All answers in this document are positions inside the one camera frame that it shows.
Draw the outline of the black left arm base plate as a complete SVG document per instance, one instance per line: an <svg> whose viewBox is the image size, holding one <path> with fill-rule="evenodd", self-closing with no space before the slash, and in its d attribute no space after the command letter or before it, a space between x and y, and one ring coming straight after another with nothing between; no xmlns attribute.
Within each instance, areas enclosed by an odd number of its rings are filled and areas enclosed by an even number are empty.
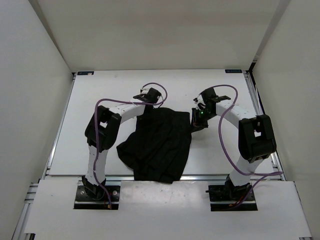
<svg viewBox="0 0 320 240"><path fill-rule="evenodd" d="M120 205L121 186L106 185L105 189L108 191L111 204L103 189L95 196L87 187L79 182L76 188L73 208L75 210L118 210Z"/></svg>

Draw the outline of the black pleated skirt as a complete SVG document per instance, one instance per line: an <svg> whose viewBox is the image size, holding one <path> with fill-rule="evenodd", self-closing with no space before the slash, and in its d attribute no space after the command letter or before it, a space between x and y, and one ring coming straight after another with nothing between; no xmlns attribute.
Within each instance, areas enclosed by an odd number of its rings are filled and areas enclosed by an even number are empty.
<svg viewBox="0 0 320 240"><path fill-rule="evenodd" d="M172 184L188 161L192 135L190 113L160 107L136 119L136 128L119 144L119 159L133 170L136 181Z"/></svg>

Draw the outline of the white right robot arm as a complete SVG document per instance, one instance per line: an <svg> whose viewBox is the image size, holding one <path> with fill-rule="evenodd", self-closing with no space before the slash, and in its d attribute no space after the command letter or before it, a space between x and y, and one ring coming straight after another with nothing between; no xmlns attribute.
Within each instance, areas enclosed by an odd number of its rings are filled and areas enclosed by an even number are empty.
<svg viewBox="0 0 320 240"><path fill-rule="evenodd" d="M230 200L244 199L251 188L251 176L257 176L256 169L277 149L271 118L257 115L236 104L237 98L216 94L214 87L203 90L194 98L191 130L198 132L209 126L209 120L219 117L218 137L220 145L233 170L227 176L224 188L218 192ZM222 123L227 120L238 130L239 159L233 162L222 136Z"/></svg>

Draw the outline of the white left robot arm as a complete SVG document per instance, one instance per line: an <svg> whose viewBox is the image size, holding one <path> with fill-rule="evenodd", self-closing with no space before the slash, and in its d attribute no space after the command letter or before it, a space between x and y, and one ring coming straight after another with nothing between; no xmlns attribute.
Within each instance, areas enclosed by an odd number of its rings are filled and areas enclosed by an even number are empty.
<svg viewBox="0 0 320 240"><path fill-rule="evenodd" d="M93 200L110 198L105 183L105 166L109 149L115 144L120 125L134 117L141 116L147 106L157 106L156 102L132 99L131 101L112 100L117 106L104 107L97 102L92 118L85 129L89 149L87 173L82 176L82 183L87 195Z"/></svg>

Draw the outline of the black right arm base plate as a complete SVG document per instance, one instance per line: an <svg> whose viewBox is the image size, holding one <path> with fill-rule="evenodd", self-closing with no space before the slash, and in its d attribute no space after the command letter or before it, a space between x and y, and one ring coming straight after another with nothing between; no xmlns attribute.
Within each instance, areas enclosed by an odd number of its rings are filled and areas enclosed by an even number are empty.
<svg viewBox="0 0 320 240"><path fill-rule="evenodd" d="M205 192L209 194L211 212L250 212L258 210L253 191L246 198L246 192L230 196L224 185L209 185Z"/></svg>

